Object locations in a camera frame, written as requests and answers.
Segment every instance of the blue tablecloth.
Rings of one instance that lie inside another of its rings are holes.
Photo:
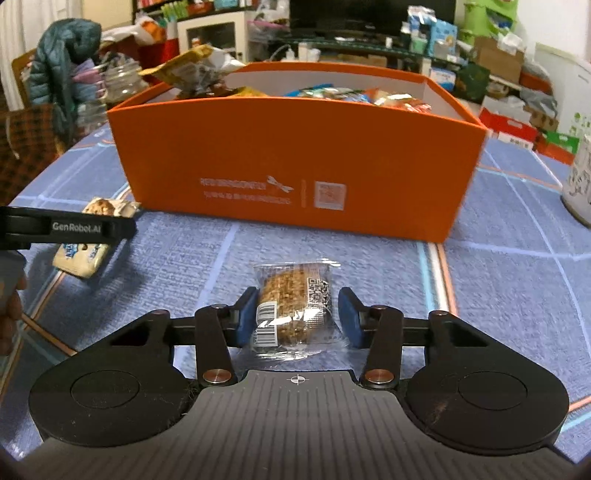
[[[15,352],[3,363],[0,442],[16,458],[40,444],[28,392],[73,351],[152,309],[188,316],[210,303],[232,304],[255,284],[258,262],[330,258],[342,264],[333,272],[335,301],[341,287],[351,286],[364,303],[390,304],[408,316],[457,311],[556,374],[574,404],[557,446],[579,460],[591,450],[591,404],[581,407],[591,396],[591,232],[560,201],[558,184],[568,171],[490,140],[443,245],[143,212],[138,235],[90,280],[53,268],[56,246],[34,245],[25,252],[30,286],[22,298],[35,324],[21,325]],[[81,210],[94,196],[131,198],[108,127],[68,151],[14,205]],[[177,367],[194,375],[194,350],[177,353]],[[253,366],[233,354],[239,371]],[[345,350],[272,367],[359,374],[365,355]],[[424,365],[422,353],[406,348],[403,363],[408,377]]]

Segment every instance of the qr code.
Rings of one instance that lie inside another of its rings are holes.
[[[314,206],[329,210],[344,210],[347,185],[342,183],[316,182]]]
[[[320,278],[308,277],[308,303],[331,309],[330,284]]]

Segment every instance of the orange box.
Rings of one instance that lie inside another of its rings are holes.
[[[574,162],[575,154],[566,151],[559,145],[548,142],[541,135],[535,144],[535,150],[539,154],[558,160],[565,165],[572,165]]]
[[[161,84],[109,111],[145,208],[446,239],[487,130],[432,80],[370,66],[265,62],[226,83],[273,97],[171,101],[175,91]],[[322,83],[410,93],[433,114],[281,97]]]

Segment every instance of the snack package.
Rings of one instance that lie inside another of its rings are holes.
[[[378,106],[400,108],[409,112],[427,113],[431,111],[431,105],[415,98],[408,93],[389,93],[383,90],[373,89],[366,92],[371,102]]]
[[[330,269],[333,264],[321,260],[255,268],[261,289],[256,309],[257,329],[252,338],[256,352],[275,354],[275,358],[301,358],[302,352],[318,352],[310,345],[341,339],[332,318]]]
[[[252,87],[240,87],[235,89],[231,97],[268,97],[266,93],[259,92],[258,90]]]
[[[138,208],[137,202],[96,197],[82,213],[130,218]],[[63,244],[53,259],[53,266],[76,277],[89,278],[99,269],[110,247],[104,244]]]
[[[184,99],[205,95],[212,88],[215,89],[216,85],[218,90],[227,91],[230,95],[231,90],[225,88],[222,79],[243,66],[242,62],[219,48],[199,45],[153,69],[142,70],[139,74],[152,75],[179,88],[180,97]]]
[[[326,83],[323,85],[317,85],[315,87],[290,92],[286,96],[299,98],[324,98],[328,100],[342,100],[345,102],[371,103],[369,98],[365,95],[365,93],[362,90],[335,87],[331,83]]]

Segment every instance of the yellow snack bag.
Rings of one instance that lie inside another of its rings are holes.
[[[230,95],[232,97],[268,97],[266,93],[260,92],[252,87],[240,87],[236,89],[236,93]]]
[[[142,77],[152,75],[181,90],[192,90],[199,79],[200,62],[212,53],[211,46],[199,45],[162,65],[142,70],[139,74]]]
[[[138,209],[138,202],[96,197],[82,212],[130,218]],[[63,244],[53,258],[53,266],[76,277],[90,278],[99,269],[110,247],[104,244]]]

